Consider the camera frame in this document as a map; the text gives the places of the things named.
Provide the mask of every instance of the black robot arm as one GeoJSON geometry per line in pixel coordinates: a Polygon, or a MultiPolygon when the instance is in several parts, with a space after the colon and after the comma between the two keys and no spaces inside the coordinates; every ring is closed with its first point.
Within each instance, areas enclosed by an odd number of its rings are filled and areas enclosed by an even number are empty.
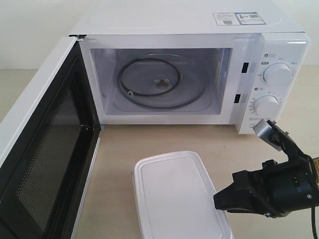
{"type": "Polygon", "coordinates": [[[276,150],[282,150],[288,161],[268,160],[260,170],[233,173],[234,182],[214,195],[216,209],[272,218],[306,208],[312,208],[314,214],[319,205],[319,159],[304,154],[273,121],[261,120],[254,131],[276,150]]]}

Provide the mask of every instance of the open microwave door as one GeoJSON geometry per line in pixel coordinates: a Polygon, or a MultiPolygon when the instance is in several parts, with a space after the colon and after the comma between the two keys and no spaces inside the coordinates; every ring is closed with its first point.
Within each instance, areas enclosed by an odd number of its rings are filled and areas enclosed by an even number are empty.
{"type": "Polygon", "coordinates": [[[0,235],[69,239],[100,125],[79,43],[62,38],[0,124],[0,235]]]}

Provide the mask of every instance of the white wall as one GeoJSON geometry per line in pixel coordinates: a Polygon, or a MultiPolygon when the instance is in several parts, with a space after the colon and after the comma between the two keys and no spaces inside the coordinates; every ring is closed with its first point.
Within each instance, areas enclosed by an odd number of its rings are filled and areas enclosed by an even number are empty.
{"type": "MultiPolygon", "coordinates": [[[[37,69],[91,0],[2,0],[0,69],[37,69]]],[[[312,40],[304,65],[319,65],[319,1],[274,0],[312,40]]]]}

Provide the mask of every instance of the white container lid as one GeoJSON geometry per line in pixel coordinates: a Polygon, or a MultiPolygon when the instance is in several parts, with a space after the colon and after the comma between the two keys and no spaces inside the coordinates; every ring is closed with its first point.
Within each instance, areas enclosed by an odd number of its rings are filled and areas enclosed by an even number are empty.
{"type": "Polygon", "coordinates": [[[133,169],[143,239],[232,239],[215,188],[197,153],[182,151],[139,161],[133,169]]]}

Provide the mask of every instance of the timer knob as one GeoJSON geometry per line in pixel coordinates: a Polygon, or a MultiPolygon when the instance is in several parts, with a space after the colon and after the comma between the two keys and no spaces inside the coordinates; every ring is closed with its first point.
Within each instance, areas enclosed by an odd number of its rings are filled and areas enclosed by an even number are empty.
{"type": "Polygon", "coordinates": [[[273,96],[263,96],[254,102],[254,111],[261,118],[273,118],[278,112],[278,102],[273,96]]]}
{"type": "Polygon", "coordinates": [[[291,70],[284,63],[271,65],[264,72],[264,81],[272,86],[286,86],[292,78],[291,70]]]}

